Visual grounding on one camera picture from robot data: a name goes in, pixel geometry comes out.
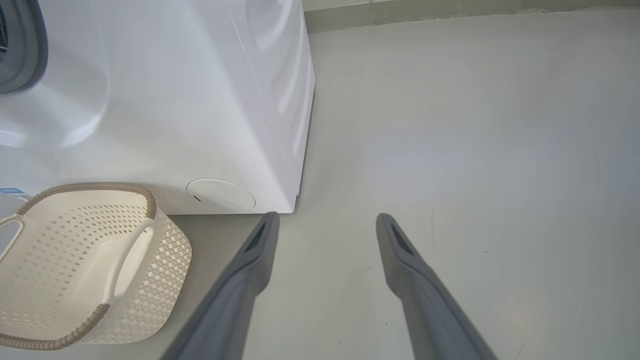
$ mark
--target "white washing machine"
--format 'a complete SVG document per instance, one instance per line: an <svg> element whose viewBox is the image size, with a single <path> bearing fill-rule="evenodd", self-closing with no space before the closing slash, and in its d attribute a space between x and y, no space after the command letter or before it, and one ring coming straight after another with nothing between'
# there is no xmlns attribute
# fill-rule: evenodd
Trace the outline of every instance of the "white washing machine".
<svg viewBox="0 0 640 360"><path fill-rule="evenodd" d="M0 188L294 211L315 75L300 0L0 0Z"/></svg>

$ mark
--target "gray floor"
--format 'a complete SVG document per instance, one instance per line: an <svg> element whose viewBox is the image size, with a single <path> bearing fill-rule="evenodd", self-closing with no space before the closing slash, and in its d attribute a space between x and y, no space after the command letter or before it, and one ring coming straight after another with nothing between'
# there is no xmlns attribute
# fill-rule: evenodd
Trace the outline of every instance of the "gray floor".
<svg viewBox="0 0 640 360"><path fill-rule="evenodd" d="M639 0L303 0L307 31L429 19L640 8Z"/></svg>
<svg viewBox="0 0 640 360"><path fill-rule="evenodd" d="M499 359L640 358L640 12L389 24L310 36L300 202L244 358L412 358L374 221L395 216ZM193 262L127 345L2 359L157 359L258 221L174 217Z"/></svg>

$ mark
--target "white plastic basket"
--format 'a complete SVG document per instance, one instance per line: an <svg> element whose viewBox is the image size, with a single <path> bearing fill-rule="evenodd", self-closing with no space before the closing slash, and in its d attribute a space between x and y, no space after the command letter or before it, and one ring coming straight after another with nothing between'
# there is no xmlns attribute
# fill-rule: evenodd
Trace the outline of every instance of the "white plastic basket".
<svg viewBox="0 0 640 360"><path fill-rule="evenodd" d="M0 226L12 221L20 228L0 256L0 345L130 343L164 325L191 245L149 190L57 186Z"/></svg>

